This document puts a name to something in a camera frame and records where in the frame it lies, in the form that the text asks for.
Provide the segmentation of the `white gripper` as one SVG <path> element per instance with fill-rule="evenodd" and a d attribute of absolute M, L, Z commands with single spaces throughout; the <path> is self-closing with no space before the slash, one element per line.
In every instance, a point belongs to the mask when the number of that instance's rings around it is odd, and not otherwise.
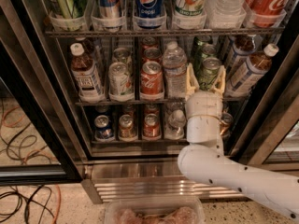
<path fill-rule="evenodd" d="M 212 116 L 219 118 L 222 113 L 222 96 L 225 91 L 226 69 L 222 65 L 211 86 L 211 91 L 198 91 L 199 84 L 191 63 L 186 72 L 185 111 L 188 119 L 194 116 Z"/>

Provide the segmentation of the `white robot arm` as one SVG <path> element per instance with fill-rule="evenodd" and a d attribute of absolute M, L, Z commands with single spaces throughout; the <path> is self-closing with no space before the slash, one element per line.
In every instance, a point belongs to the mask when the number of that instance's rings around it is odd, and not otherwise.
<path fill-rule="evenodd" d="M 299 182 L 293 175 L 247 166 L 223 155 L 220 135 L 226 71 L 221 67 L 210 91 L 201 91 L 187 68 L 187 142 L 178 154 L 180 172 L 196 183 L 234 190 L 299 223 Z"/>

